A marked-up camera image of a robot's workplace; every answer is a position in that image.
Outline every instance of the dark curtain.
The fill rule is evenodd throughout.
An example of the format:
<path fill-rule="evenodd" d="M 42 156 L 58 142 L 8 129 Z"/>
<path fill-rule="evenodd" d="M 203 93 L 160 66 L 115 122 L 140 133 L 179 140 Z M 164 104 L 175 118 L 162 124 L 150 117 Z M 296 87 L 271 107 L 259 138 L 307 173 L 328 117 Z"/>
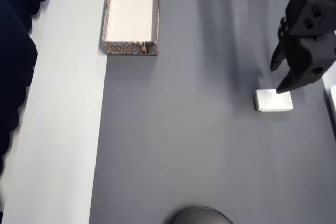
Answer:
<path fill-rule="evenodd" d="M 31 15 L 44 0 L 0 0 L 0 156 L 10 144 L 10 131 L 19 124 L 18 107 L 25 101 L 37 58 L 29 36 Z M 0 158 L 0 170 L 3 162 Z"/>

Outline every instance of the white tabletop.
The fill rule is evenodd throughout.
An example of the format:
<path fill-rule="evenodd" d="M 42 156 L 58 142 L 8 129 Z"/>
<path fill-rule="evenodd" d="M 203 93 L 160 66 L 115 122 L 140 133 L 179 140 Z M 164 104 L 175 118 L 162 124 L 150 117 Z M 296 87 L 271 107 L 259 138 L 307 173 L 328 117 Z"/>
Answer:
<path fill-rule="evenodd" d="M 104 2 L 49 3 L 4 224 L 89 222 L 107 60 Z"/>

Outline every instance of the gray table surface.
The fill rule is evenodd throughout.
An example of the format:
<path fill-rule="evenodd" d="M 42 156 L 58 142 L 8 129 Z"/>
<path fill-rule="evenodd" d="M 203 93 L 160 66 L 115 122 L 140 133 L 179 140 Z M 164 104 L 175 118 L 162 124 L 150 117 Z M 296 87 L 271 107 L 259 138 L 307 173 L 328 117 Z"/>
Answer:
<path fill-rule="evenodd" d="M 336 142 L 319 81 L 255 111 L 289 0 L 160 0 L 157 57 L 109 56 L 90 223 L 334 223 Z"/>

